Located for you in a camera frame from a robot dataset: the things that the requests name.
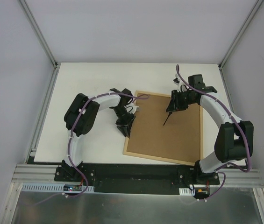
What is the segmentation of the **wooden picture frame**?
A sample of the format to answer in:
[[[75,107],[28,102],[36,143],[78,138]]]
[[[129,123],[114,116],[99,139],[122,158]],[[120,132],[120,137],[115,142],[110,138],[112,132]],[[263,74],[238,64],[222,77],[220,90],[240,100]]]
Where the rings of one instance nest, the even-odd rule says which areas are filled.
[[[163,126],[171,97],[160,93],[149,96],[135,101],[139,110],[125,140],[124,155],[190,166],[203,159],[202,107],[193,104],[173,112]]]

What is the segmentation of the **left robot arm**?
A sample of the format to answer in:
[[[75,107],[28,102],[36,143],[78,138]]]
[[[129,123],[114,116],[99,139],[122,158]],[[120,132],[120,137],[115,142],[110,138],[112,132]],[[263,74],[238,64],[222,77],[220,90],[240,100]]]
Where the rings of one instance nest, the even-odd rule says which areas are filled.
[[[112,109],[117,116],[116,128],[124,137],[130,137],[132,124],[136,118],[134,99],[137,97],[130,90],[119,91],[116,88],[97,96],[88,97],[79,93],[75,97],[64,116],[69,141],[61,167],[65,171],[66,178],[75,182],[81,176],[78,166],[82,164],[80,149],[82,136],[88,134],[92,129],[98,112]]]

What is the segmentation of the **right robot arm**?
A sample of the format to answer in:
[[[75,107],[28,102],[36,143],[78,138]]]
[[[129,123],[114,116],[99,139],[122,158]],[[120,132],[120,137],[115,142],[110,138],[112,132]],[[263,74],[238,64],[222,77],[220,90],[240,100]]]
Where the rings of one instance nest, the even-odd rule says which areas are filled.
[[[195,163],[193,180],[197,184],[203,184],[216,171],[233,165],[234,161],[246,160],[250,163],[253,153],[253,124],[232,113],[221,102],[217,90],[205,85],[201,74],[189,76],[188,83],[176,74],[173,81],[178,87],[171,92],[166,112],[172,114],[186,110],[189,105],[198,104],[208,112],[219,128],[214,151]]]

